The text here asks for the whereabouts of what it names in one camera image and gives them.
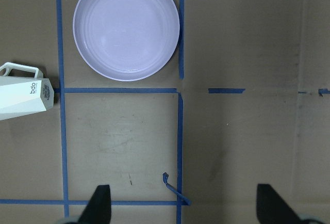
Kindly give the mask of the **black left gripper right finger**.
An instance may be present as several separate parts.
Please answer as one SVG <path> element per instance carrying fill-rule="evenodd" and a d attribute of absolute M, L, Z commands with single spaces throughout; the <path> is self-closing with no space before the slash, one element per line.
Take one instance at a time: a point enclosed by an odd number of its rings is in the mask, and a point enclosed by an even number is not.
<path fill-rule="evenodd" d="M 257 185 L 257 219 L 259 223 L 302 223 L 270 184 Z"/>

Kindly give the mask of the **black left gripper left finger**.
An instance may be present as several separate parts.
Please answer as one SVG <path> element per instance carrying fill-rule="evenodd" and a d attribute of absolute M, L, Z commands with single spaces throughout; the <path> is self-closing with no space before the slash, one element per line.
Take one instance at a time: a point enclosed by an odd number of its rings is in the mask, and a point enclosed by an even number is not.
<path fill-rule="evenodd" d="M 78 219 L 78 223 L 111 222 L 111 193 L 109 185 L 99 185 Z"/>

